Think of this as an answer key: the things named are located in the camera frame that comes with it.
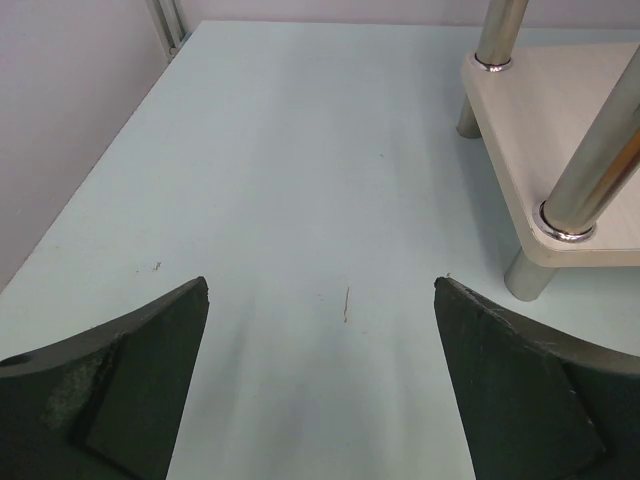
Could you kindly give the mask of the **aluminium left corner post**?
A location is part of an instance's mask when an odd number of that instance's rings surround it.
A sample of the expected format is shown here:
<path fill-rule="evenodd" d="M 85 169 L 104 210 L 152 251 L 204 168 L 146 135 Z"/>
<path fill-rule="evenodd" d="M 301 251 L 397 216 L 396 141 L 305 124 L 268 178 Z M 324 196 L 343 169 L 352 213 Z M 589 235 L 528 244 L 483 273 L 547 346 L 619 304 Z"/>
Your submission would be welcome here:
<path fill-rule="evenodd" d="M 177 0 L 146 0 L 165 55 L 172 60 L 187 41 L 190 32 L 182 18 L 182 5 Z"/>

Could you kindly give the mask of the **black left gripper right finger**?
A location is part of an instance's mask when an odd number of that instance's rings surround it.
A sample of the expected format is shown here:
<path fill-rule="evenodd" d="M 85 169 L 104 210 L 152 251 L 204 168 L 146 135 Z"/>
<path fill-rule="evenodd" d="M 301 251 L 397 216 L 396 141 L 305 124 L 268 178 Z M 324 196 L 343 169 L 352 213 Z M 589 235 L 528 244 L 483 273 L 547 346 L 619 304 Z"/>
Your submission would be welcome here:
<path fill-rule="evenodd" d="M 638 357 L 508 310 L 453 278 L 434 287 L 476 478 L 638 478 Z"/>

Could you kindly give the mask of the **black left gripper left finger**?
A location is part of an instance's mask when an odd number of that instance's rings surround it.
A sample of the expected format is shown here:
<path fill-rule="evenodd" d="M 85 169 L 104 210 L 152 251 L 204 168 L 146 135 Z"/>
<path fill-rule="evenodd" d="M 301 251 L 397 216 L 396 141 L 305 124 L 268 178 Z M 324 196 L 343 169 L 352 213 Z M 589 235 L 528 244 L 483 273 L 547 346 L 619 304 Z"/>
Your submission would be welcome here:
<path fill-rule="evenodd" d="M 2 478 L 166 478 L 208 310 L 197 277 L 2 360 Z"/>

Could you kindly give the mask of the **beige two-tier shelf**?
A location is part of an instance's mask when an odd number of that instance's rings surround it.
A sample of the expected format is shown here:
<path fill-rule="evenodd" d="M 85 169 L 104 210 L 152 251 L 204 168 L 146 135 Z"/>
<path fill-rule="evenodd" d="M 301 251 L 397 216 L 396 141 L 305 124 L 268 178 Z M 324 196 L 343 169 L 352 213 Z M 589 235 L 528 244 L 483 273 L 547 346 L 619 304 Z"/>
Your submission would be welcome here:
<path fill-rule="evenodd" d="M 525 10 L 490 3 L 457 130 L 486 146 L 520 242 L 505 285 L 532 301 L 560 269 L 639 263 L 639 46 L 520 47 Z"/>

